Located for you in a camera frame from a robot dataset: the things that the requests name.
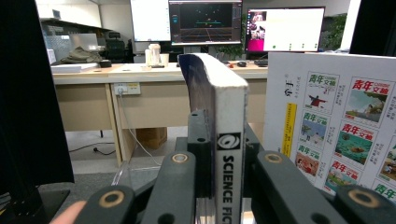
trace desk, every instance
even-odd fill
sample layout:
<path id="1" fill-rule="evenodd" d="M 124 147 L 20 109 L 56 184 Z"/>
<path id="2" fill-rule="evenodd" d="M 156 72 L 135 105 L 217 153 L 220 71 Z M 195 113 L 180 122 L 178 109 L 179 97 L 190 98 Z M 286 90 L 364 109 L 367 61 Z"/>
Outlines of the desk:
<path id="1" fill-rule="evenodd" d="M 180 68 L 142 71 L 141 63 L 113 64 L 78 74 L 54 74 L 58 100 L 66 131 L 111 129 L 119 164 L 128 161 L 135 141 L 128 128 L 187 126 L 190 102 Z M 267 69 L 253 63 L 232 70 L 247 80 L 249 97 L 247 121 L 262 139 Z M 114 83 L 139 82 L 141 94 L 120 97 Z M 124 118 L 128 118 L 130 127 Z"/>

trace yellow sticker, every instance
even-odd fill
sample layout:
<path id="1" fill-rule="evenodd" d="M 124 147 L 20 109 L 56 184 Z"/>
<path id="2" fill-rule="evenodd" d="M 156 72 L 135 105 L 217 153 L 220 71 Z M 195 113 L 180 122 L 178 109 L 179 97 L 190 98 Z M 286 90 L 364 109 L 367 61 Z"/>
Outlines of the yellow sticker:
<path id="1" fill-rule="evenodd" d="M 287 157 L 291 154 L 293 141 L 294 121 L 296 120 L 297 104 L 288 103 L 286 106 L 285 129 L 283 130 L 283 143 L 281 152 Z"/>

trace monitor screen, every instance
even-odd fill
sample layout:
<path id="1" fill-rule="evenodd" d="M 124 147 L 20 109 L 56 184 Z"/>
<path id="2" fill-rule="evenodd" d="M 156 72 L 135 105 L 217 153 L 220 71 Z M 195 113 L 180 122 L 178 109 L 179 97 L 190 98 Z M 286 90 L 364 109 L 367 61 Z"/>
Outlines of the monitor screen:
<path id="1" fill-rule="evenodd" d="M 245 51 L 318 51 L 324 9 L 249 8 Z"/>
<path id="2" fill-rule="evenodd" d="M 170 41 L 168 0 L 131 0 L 134 41 Z"/>
<path id="3" fill-rule="evenodd" d="M 240 44 L 242 0 L 170 0 L 172 46 Z"/>

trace office chair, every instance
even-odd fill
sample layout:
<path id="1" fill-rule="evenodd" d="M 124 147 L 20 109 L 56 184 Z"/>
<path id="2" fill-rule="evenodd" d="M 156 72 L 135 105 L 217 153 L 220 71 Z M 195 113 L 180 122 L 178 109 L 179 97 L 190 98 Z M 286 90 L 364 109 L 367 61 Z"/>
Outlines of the office chair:
<path id="1" fill-rule="evenodd" d="M 112 63 L 124 63 L 125 61 L 125 43 L 120 38 L 120 33 L 109 33 L 109 38 L 106 40 L 106 59 Z"/>

